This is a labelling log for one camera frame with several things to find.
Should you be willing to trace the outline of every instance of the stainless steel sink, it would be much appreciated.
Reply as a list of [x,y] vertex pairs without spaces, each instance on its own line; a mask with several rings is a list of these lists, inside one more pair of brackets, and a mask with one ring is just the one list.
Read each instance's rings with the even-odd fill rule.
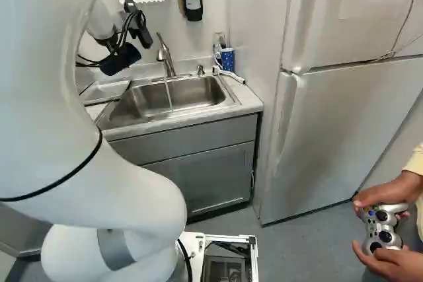
[[171,79],[168,86],[171,103],[164,81],[133,81],[118,102],[110,103],[104,109],[97,121],[98,126],[112,129],[190,116],[238,103],[221,79],[209,75]]

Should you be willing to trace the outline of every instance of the joystick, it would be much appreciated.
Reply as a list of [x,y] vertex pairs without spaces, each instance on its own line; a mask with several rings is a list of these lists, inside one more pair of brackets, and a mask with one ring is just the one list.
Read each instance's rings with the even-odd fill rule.
[[403,240],[395,232],[397,213],[406,211],[408,204],[379,204],[360,209],[360,219],[367,231],[363,242],[363,252],[372,256],[378,248],[401,250]]

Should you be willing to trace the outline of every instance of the hand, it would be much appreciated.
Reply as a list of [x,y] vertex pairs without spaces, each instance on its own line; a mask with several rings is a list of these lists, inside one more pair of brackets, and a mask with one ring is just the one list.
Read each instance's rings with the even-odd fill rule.
[[[352,199],[354,209],[358,209],[378,203],[396,204],[402,202],[413,202],[423,192],[423,176],[403,171],[395,180],[386,184],[368,188],[357,194]],[[408,212],[402,213],[402,216],[409,215]]]
[[362,252],[357,241],[353,241],[352,248],[370,271],[390,282],[423,282],[423,254],[412,252],[404,246],[401,251],[377,249],[372,257]]

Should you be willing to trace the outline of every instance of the blue cup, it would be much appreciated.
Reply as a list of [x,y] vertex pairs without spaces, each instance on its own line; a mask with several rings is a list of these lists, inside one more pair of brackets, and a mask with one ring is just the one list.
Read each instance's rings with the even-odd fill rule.
[[235,49],[221,49],[222,67],[224,71],[235,72]]

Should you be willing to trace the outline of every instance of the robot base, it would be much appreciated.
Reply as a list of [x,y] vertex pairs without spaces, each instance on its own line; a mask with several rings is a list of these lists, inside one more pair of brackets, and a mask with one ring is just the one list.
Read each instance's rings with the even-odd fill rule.
[[[184,232],[180,240],[191,257],[193,282],[258,282],[258,244],[255,236]],[[167,282],[188,282],[182,253]]]

